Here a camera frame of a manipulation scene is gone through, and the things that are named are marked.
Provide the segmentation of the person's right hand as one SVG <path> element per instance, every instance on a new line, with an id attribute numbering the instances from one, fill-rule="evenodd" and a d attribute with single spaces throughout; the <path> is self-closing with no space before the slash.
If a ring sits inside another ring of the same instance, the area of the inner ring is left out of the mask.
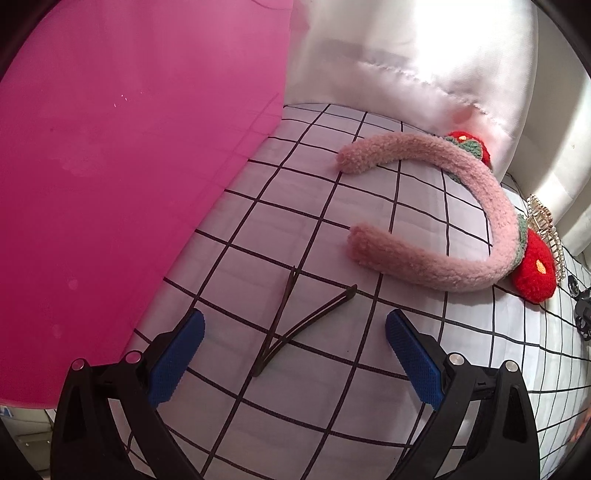
<path id="1" fill-rule="evenodd" d="M 581 424 L 579 425 L 577 430 L 573 433 L 573 435 L 570 438 L 571 443 L 575 443 L 581 438 L 581 436 L 583 435 L 590 420 L 591 420 L 591 408 L 588 408 L 586 410 L 585 416 L 584 416 Z"/>

